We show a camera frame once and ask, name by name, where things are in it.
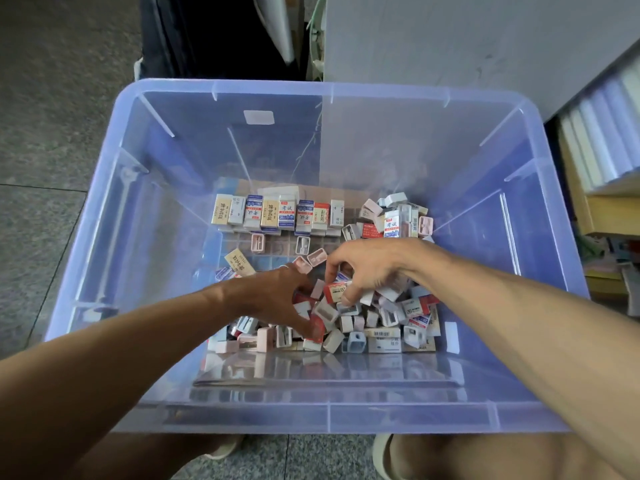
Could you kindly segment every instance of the hand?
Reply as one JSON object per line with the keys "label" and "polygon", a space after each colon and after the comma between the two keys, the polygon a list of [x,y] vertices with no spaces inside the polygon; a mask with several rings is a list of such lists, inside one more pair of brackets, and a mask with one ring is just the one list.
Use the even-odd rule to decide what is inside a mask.
{"label": "hand", "polygon": [[290,326],[307,339],[318,339],[322,334],[313,322],[298,315],[293,307],[295,291],[311,293],[313,286],[306,274],[288,264],[272,271],[256,273],[245,278],[233,278],[208,288],[201,293],[222,290],[223,303],[231,311],[231,318],[249,316],[261,322]]}
{"label": "hand", "polygon": [[408,239],[355,239],[343,243],[326,261],[324,281],[332,283],[338,266],[348,263],[353,268],[353,279],[342,295],[342,303],[351,306],[364,290],[373,290],[391,281],[404,268],[406,256],[421,241]]}

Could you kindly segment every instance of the pile of erasers and sharpeners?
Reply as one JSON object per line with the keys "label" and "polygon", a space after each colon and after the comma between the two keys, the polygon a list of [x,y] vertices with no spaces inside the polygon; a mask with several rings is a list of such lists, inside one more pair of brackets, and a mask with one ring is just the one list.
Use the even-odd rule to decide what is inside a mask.
{"label": "pile of erasers and sharpeners", "polygon": [[[377,202],[364,202],[356,224],[344,225],[344,201],[330,203],[312,200],[296,201],[293,195],[266,198],[218,194],[212,224],[224,232],[252,233],[251,250],[264,252],[268,234],[279,235],[293,230],[297,236],[293,264],[308,274],[321,266],[327,253],[320,248],[309,253],[311,235],[342,234],[345,241],[392,237],[421,237],[433,242],[433,219],[428,209],[407,201],[402,192]],[[216,273],[217,281],[249,276],[255,270],[240,249],[225,256],[227,267]],[[342,271],[336,281],[318,279],[311,295],[295,293],[293,306],[298,314],[323,330],[317,341],[303,339],[291,327],[261,323],[252,317],[241,317],[229,332],[222,331],[209,339],[209,350],[224,354],[240,349],[268,352],[307,350],[335,353],[400,353],[435,351],[433,337],[440,335],[439,300],[409,278],[398,275],[386,286],[365,291],[359,303],[345,306],[340,299],[351,282]]]}

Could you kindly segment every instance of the person's right hand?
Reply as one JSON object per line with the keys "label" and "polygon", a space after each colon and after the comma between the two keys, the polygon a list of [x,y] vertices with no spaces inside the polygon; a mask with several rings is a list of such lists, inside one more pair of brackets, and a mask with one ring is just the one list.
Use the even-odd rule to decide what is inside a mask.
{"label": "person's right hand", "polygon": [[411,256],[411,249],[420,245],[416,238],[407,239],[354,239],[343,243],[326,260],[324,281],[332,283],[338,266],[348,263],[353,268],[353,279],[342,295],[342,303],[351,306],[364,290],[384,286],[400,272]]}

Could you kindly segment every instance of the person's left hand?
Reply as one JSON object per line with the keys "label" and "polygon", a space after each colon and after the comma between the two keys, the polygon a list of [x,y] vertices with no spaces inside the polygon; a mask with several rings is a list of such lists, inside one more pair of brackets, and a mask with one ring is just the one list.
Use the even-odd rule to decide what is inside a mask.
{"label": "person's left hand", "polygon": [[249,316],[261,322],[292,327],[306,339],[320,339],[322,330],[298,315],[292,299],[295,291],[309,294],[313,286],[306,274],[288,264],[272,271],[233,278],[201,291],[205,296],[222,291],[223,303],[233,318]]}

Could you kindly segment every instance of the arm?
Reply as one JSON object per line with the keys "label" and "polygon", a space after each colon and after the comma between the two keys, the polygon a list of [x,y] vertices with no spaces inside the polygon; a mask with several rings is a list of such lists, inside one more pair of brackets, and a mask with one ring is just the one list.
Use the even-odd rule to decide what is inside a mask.
{"label": "arm", "polygon": [[355,270],[347,302],[395,272],[425,286],[583,440],[640,477],[640,325],[591,301],[457,257],[417,239],[343,244]]}
{"label": "arm", "polygon": [[307,277],[279,268],[126,313],[0,362],[0,477],[55,478],[183,356],[251,315],[313,333],[291,304]]}

